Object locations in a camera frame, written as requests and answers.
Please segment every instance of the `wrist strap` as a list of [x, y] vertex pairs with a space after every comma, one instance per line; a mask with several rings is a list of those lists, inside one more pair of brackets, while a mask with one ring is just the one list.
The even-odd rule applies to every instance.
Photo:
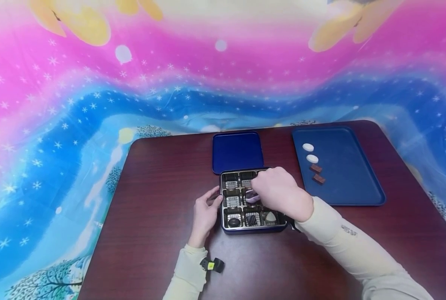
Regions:
[[209, 258], [204, 257], [200, 262], [200, 266], [203, 267], [204, 271], [216, 271], [221, 273], [224, 269], [224, 262], [219, 258], [215, 258], [214, 261], [211, 261]]

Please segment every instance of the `blue tin lid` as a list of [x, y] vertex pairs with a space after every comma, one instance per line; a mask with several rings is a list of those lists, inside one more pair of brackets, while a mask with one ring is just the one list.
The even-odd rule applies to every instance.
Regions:
[[213, 136], [213, 172], [264, 167], [261, 141], [256, 132], [219, 133]]

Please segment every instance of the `long sleeve shirt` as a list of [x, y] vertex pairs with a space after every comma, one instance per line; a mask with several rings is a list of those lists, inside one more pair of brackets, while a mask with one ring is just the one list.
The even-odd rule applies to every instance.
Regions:
[[[319, 197], [313, 197], [314, 212], [306, 222], [295, 222], [305, 233], [363, 285], [363, 300], [432, 300], [430, 294], [376, 241]], [[197, 300], [206, 283], [200, 266], [204, 248], [186, 245], [179, 252], [174, 275], [163, 300]]]

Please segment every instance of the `dark red table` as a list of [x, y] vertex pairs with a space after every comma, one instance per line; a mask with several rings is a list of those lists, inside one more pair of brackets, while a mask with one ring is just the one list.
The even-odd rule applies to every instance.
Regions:
[[[355, 131], [387, 195], [381, 207], [337, 210], [385, 247], [435, 299], [446, 300], [443, 218], [376, 124], [337, 125]], [[257, 132], [265, 164], [282, 166], [302, 186], [292, 130]], [[79, 300], [162, 299], [191, 231], [194, 200], [218, 184], [211, 170], [213, 135], [133, 143]], [[290, 228], [227, 236], [218, 225], [207, 248], [211, 257], [226, 262], [226, 269], [209, 276], [203, 300], [361, 298], [355, 279], [323, 248]]]

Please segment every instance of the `white chocolate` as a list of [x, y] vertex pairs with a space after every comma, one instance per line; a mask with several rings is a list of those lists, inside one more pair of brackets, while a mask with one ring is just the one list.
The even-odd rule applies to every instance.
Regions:
[[317, 164], [319, 161], [319, 158], [316, 155], [310, 154], [306, 157], [306, 159], [311, 163], [311, 164]]
[[276, 217], [273, 214], [273, 212], [268, 212], [268, 214], [266, 215], [266, 221], [268, 221], [268, 222], [276, 222]]
[[304, 143], [303, 144], [303, 149], [305, 149], [308, 152], [313, 152], [314, 151], [314, 146], [311, 145], [310, 143]]

